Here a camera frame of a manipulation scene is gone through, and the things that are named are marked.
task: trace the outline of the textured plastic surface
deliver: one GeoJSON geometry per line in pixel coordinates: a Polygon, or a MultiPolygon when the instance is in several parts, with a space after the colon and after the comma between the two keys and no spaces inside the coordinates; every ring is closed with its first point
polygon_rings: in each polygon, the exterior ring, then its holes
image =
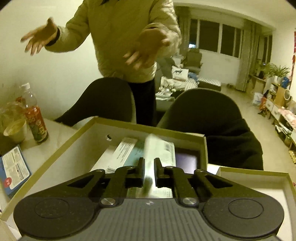
{"type": "MultiPolygon", "coordinates": [[[[23,237],[21,241],[36,241],[23,237]]],[[[206,224],[199,211],[174,199],[125,199],[122,205],[101,210],[95,221],[62,241],[234,241],[206,224]]],[[[276,237],[258,239],[279,241],[276,237]]]]}

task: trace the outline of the potted plant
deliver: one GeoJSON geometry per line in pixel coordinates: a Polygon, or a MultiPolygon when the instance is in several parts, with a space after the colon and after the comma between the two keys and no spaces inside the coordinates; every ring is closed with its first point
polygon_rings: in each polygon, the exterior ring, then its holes
{"type": "Polygon", "coordinates": [[[274,76],[274,82],[280,84],[284,77],[287,76],[288,73],[290,73],[290,68],[287,67],[281,67],[276,66],[275,64],[271,64],[271,72],[274,76]]]}
{"type": "Polygon", "coordinates": [[[268,78],[274,76],[274,73],[272,71],[272,68],[271,68],[271,64],[270,63],[266,64],[265,67],[264,67],[264,69],[262,71],[264,73],[265,79],[268,79],[268,78]]]}

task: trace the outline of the plastic bottle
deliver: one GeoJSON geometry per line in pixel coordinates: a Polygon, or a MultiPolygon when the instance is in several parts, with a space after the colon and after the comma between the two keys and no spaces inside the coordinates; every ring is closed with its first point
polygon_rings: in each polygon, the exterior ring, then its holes
{"type": "Polygon", "coordinates": [[[37,99],[31,92],[29,83],[22,85],[20,88],[23,91],[21,103],[25,107],[25,116],[32,131],[34,140],[37,142],[43,142],[47,139],[48,133],[40,108],[37,105],[37,99]]]}

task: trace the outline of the metal screw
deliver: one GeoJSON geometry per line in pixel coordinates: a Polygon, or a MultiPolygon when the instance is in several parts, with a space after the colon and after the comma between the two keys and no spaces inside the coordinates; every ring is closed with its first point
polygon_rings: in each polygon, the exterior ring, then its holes
{"type": "Polygon", "coordinates": [[[197,200],[194,197],[185,197],[182,202],[186,205],[194,205],[197,203],[197,200]]]}
{"type": "Polygon", "coordinates": [[[107,141],[112,141],[111,136],[110,136],[110,135],[106,135],[106,140],[107,140],[107,141]]]}
{"type": "Polygon", "coordinates": [[[116,201],[115,201],[115,199],[108,197],[108,198],[103,198],[101,200],[101,203],[103,205],[111,206],[111,205],[114,205],[116,203],[116,201]]]}

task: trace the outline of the plastic bag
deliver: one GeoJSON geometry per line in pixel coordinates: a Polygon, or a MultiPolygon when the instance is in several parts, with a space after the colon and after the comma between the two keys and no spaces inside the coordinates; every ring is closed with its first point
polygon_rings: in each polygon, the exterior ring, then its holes
{"type": "Polygon", "coordinates": [[[253,98],[253,105],[260,105],[263,94],[255,93],[253,98]]]}

